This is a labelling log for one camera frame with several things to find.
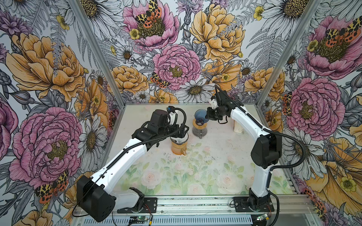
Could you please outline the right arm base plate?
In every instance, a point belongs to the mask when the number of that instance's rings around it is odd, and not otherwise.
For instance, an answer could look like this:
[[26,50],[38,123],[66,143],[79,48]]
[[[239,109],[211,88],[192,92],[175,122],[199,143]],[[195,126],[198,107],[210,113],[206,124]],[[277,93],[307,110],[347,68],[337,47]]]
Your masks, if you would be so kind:
[[270,197],[234,197],[233,204],[236,212],[273,212],[274,206]]

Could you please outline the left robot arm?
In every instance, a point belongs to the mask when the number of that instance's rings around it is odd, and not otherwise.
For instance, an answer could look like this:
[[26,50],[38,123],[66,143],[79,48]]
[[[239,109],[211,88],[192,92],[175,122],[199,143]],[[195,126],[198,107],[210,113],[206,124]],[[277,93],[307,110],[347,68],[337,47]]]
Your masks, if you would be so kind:
[[160,141],[168,137],[183,139],[188,130],[189,127],[185,124],[152,127],[150,122],[144,123],[133,133],[132,138],[116,157],[92,176],[82,176],[78,180],[76,205],[97,222],[105,220],[113,211],[143,211],[145,195],[140,190],[130,187],[126,191],[116,193],[114,188],[128,169],[153,145],[158,146]]

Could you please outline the coffee filter pack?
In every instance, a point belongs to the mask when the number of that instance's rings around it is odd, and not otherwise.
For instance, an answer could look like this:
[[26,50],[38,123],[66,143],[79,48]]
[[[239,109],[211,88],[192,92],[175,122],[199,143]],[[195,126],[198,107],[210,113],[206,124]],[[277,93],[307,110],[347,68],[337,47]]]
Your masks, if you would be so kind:
[[234,132],[235,133],[243,133],[244,132],[244,128],[237,121],[234,121]]

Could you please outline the orange glass carafe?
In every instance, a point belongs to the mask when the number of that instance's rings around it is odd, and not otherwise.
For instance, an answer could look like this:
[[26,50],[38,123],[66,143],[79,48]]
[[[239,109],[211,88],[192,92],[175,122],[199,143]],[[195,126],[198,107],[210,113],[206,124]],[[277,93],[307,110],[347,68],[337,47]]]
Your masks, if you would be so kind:
[[187,144],[188,144],[187,141],[182,144],[171,142],[171,151],[176,155],[186,155],[187,154]]

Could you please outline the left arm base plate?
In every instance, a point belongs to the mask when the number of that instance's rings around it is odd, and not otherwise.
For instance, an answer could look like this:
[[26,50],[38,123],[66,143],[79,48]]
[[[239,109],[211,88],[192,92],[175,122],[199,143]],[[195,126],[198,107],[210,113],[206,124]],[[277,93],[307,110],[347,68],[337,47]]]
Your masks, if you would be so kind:
[[141,198],[140,201],[132,208],[123,208],[118,209],[117,213],[126,214],[126,213],[156,213],[158,199],[155,197],[146,197]]

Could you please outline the blue glass dripper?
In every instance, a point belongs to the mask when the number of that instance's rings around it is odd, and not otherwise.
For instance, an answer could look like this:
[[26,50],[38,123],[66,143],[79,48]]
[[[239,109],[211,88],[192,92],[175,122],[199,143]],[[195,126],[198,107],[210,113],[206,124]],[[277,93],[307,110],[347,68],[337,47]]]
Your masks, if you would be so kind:
[[209,121],[207,118],[207,110],[199,109],[195,112],[195,121],[198,126],[202,126]]

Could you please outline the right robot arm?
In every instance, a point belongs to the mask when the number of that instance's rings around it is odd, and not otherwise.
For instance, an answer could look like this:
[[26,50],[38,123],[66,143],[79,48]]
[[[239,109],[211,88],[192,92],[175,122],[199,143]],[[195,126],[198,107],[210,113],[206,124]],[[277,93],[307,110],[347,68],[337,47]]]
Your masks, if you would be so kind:
[[224,90],[216,90],[210,104],[206,113],[208,119],[220,122],[223,118],[231,118],[255,142],[250,155],[256,167],[254,181],[249,189],[248,206],[251,210],[258,211],[270,203],[272,167],[281,157],[282,138],[269,132],[242,103],[232,100]]

